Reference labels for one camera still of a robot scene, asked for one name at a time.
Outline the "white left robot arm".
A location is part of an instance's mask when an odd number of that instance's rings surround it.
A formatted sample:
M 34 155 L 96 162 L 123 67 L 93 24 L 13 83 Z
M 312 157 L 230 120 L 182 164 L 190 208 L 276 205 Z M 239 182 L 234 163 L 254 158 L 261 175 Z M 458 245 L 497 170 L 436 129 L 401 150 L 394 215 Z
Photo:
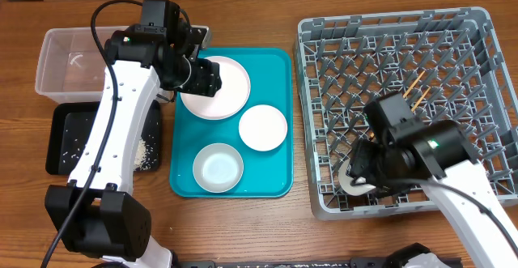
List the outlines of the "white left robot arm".
M 194 26 L 170 0 L 142 0 L 138 23 L 97 49 L 104 89 L 87 143 L 65 185 L 51 185 L 45 209 L 50 245 L 97 258 L 105 267 L 176 267 L 177 256 L 151 235 L 151 213 L 133 196 L 134 161 L 152 102 L 162 91 L 212 97 L 219 65 L 198 55 L 209 29 Z

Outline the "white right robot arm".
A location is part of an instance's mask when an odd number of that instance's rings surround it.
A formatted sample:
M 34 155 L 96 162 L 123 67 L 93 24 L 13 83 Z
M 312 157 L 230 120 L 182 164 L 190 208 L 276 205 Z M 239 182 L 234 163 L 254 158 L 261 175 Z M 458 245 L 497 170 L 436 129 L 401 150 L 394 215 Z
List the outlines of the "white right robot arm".
M 375 139 L 358 139 L 339 182 L 349 195 L 400 194 L 418 185 L 478 267 L 515 267 L 517 229 L 486 178 L 472 143 L 452 120 L 421 121 L 400 92 L 363 112 Z

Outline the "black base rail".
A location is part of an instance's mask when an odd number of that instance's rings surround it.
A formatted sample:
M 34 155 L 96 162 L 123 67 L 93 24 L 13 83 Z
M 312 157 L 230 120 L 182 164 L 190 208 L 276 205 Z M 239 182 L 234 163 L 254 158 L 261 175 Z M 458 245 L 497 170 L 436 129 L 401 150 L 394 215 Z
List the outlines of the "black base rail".
M 181 268 L 462 268 L 459 257 L 437 257 L 419 243 L 406 246 L 386 257 L 353 257 L 348 260 L 308 262 L 179 262 Z

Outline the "rice pile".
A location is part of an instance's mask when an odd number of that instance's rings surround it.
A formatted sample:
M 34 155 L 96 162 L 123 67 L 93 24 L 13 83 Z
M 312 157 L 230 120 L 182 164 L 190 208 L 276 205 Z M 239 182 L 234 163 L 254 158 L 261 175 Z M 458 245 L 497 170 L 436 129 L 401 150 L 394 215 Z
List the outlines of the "rice pile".
M 60 153 L 55 162 L 57 173 L 68 175 L 77 165 L 86 146 L 94 113 L 69 113 L 65 119 Z M 159 151 L 161 145 L 161 117 L 152 112 L 138 141 L 137 155 L 134 160 L 134 171 L 154 171 L 159 167 Z

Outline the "clear plastic bin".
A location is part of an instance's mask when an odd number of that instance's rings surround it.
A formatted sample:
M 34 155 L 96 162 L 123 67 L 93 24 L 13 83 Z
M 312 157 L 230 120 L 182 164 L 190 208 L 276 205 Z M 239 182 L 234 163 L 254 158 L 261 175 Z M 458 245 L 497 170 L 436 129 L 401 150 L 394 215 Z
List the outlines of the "clear plastic bin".
M 89 27 L 50 29 L 40 51 L 35 91 L 58 104 L 98 102 L 105 70 Z

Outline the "teal serving tray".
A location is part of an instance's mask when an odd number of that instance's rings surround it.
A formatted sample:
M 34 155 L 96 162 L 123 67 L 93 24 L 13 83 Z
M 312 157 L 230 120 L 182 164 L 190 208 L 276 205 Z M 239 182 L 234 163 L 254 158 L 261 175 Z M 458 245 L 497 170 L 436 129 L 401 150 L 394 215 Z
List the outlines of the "teal serving tray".
M 184 198 L 280 198 L 294 180 L 292 64 L 285 51 L 276 48 L 211 48 L 204 58 L 229 57 L 248 72 L 251 92 L 245 106 L 232 117 L 205 120 L 192 114 L 176 99 L 169 183 Z M 287 136 L 271 151 L 255 151 L 238 134 L 242 114 L 252 106 L 267 104 L 287 119 Z M 244 161 L 244 174 L 225 193 L 205 191 L 195 181 L 193 162 L 198 152 L 212 143 L 234 147 Z

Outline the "black tray bin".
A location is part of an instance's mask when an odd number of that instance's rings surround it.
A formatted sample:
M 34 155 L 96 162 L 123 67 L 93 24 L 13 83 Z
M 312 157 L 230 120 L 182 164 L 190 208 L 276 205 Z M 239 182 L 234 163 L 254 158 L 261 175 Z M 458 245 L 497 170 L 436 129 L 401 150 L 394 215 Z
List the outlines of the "black tray bin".
M 69 175 L 86 146 L 96 117 L 97 102 L 66 103 L 53 112 L 45 170 L 50 175 Z M 155 171 L 160 166 L 162 117 L 158 101 L 146 116 L 134 161 L 136 172 Z

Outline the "large pink plate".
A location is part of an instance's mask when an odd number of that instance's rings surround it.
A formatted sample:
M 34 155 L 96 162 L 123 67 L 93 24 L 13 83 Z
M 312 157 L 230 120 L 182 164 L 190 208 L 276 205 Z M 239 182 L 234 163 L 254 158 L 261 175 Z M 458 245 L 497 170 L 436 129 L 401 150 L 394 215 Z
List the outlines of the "large pink plate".
M 229 57 L 209 56 L 207 59 L 219 64 L 221 88 L 214 97 L 181 93 L 181 101 L 192 114 L 206 120 L 231 117 L 244 107 L 250 95 L 248 72 L 239 62 Z

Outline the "white cup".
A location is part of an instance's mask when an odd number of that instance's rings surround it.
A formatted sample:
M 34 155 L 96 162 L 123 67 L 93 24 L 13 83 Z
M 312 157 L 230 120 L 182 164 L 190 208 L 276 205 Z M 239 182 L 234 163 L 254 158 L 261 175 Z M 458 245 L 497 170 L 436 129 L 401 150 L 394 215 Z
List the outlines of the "white cup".
M 367 194 L 376 189 L 374 185 L 370 185 L 366 182 L 366 179 L 359 177 L 354 179 L 347 175 L 347 171 L 350 167 L 350 160 L 347 159 L 342 163 L 342 166 L 338 170 L 338 181 L 342 190 L 352 196 L 360 196 Z

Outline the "grey bowl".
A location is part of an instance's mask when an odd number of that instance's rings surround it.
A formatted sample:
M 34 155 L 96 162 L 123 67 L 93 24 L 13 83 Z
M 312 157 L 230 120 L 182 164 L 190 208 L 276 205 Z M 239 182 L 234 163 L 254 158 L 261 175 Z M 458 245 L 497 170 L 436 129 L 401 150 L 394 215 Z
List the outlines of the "grey bowl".
M 225 143 L 203 147 L 193 161 L 193 177 L 205 191 L 220 194 L 233 189 L 244 173 L 240 153 Z

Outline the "wooden chopstick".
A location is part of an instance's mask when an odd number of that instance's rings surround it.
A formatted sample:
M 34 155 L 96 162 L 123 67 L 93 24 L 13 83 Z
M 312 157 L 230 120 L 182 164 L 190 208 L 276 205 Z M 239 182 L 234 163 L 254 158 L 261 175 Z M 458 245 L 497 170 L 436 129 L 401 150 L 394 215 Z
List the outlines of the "wooden chopstick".
M 418 106 L 421 104 L 421 102 L 426 98 L 428 92 L 431 90 L 431 87 L 427 88 L 424 93 L 417 99 L 417 101 L 414 103 L 411 111 L 415 112 L 415 110 L 418 108 Z
M 403 98 L 406 98 L 410 92 L 415 88 L 415 86 L 417 85 L 417 83 L 420 81 L 421 77 L 426 73 L 426 70 L 423 70 L 419 75 L 418 77 L 410 84 L 410 86 L 408 87 L 408 89 L 405 91 L 405 93 L 403 94 Z

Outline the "grey dishwasher rack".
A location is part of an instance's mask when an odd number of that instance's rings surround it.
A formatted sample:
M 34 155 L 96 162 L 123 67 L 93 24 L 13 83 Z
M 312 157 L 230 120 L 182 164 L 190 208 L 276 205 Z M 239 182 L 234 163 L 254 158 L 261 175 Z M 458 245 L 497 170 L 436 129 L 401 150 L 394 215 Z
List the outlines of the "grey dishwasher rack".
M 363 107 L 404 92 L 426 123 L 456 121 L 478 150 L 500 203 L 517 203 L 517 96 L 487 10 L 481 7 L 303 19 L 295 42 L 312 213 L 320 220 L 432 211 L 414 187 L 351 196 L 338 181 L 353 143 L 371 138 Z

